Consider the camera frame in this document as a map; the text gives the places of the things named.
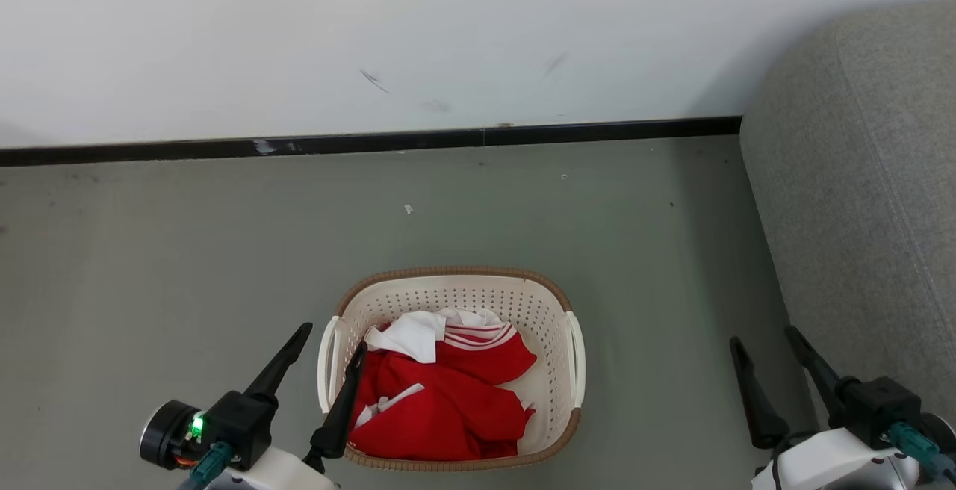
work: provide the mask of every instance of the gray fabric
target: gray fabric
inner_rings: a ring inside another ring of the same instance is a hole
[[[837,372],[887,374],[956,422],[956,3],[817,31],[741,147],[793,324]]]

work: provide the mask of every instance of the white cloth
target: white cloth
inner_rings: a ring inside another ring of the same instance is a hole
[[[397,402],[403,398],[406,398],[406,396],[416,394],[419,391],[424,391],[424,385],[410,385],[409,388],[400,392],[400,394],[395,395],[395,398],[392,399],[389,399],[387,396],[379,398],[378,404],[366,406],[365,409],[362,409],[361,414],[359,414],[358,419],[356,419],[355,428],[358,429],[360,426],[365,425],[365,423],[371,421],[372,418],[375,418],[376,415],[382,414],[382,412],[386,411],[386,409],[395,406]]]
[[[455,333],[468,333],[488,339],[496,339],[513,328],[506,326],[494,312],[488,309],[478,309],[476,312],[463,311],[445,307],[430,313],[428,311],[412,311],[404,313],[395,320],[385,331],[372,327],[365,333],[365,343],[368,349],[391,350],[393,353],[404,354],[419,363],[435,363],[435,341],[445,339],[445,324],[455,330]],[[487,328],[485,332],[463,331],[455,326]]]
[[[419,363],[435,363],[435,341],[444,339],[445,317],[428,311],[404,313],[385,331],[373,327],[365,333],[368,349],[391,350]]]

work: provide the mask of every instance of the white plastic basket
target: white plastic basket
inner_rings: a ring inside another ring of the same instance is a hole
[[[524,270],[489,267],[418,268],[362,280],[339,304],[318,353],[318,402],[328,411],[344,381],[345,365],[368,328],[402,313],[486,308],[511,322],[538,357],[524,376],[502,385],[535,403],[518,456],[477,462],[378,459],[351,447],[362,465],[410,471],[471,471],[542,462],[571,439],[584,401],[584,339],[571,304],[549,279]]]

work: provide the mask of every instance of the brown woven rim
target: brown woven rim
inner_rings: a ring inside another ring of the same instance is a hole
[[[569,302],[568,297],[564,295],[564,292],[562,292],[552,280],[540,273],[518,268],[495,268],[492,266],[446,266],[412,268],[409,270],[397,270],[369,276],[358,282],[357,285],[352,286],[352,288],[345,293],[345,297],[342,297],[341,303],[338,304],[338,308],[335,310],[335,315],[342,316],[342,313],[345,312],[345,308],[359,292],[362,292],[362,290],[365,290],[371,285],[375,285],[377,282],[386,282],[386,280],[394,279],[427,278],[428,276],[508,276],[509,278],[529,279],[544,286],[557,297],[564,312],[567,313],[571,310],[571,302]],[[349,443],[345,448],[345,457],[351,460],[351,462],[362,466],[398,471],[453,472],[515,468],[543,462],[556,455],[559,450],[564,449],[564,446],[571,441],[571,436],[574,435],[574,431],[577,431],[577,422],[580,419],[581,408],[572,409],[568,425],[564,428],[564,432],[561,432],[561,436],[557,441],[547,447],[547,449],[540,450],[540,452],[534,453],[533,455],[508,456],[505,459],[468,460],[467,462],[423,462],[423,460],[379,459],[379,457],[376,456],[365,455],[365,453],[355,449],[351,443]]]

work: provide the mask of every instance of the teal connector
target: teal connector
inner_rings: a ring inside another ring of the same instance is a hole
[[[222,475],[230,460],[232,460],[232,447],[221,441],[213,443],[199,462],[189,470],[189,480],[192,480],[197,488],[205,488],[216,477]]]
[[[933,460],[940,455],[940,449],[935,443],[906,423],[890,425],[890,444],[912,456],[919,465],[928,468],[933,466]]]

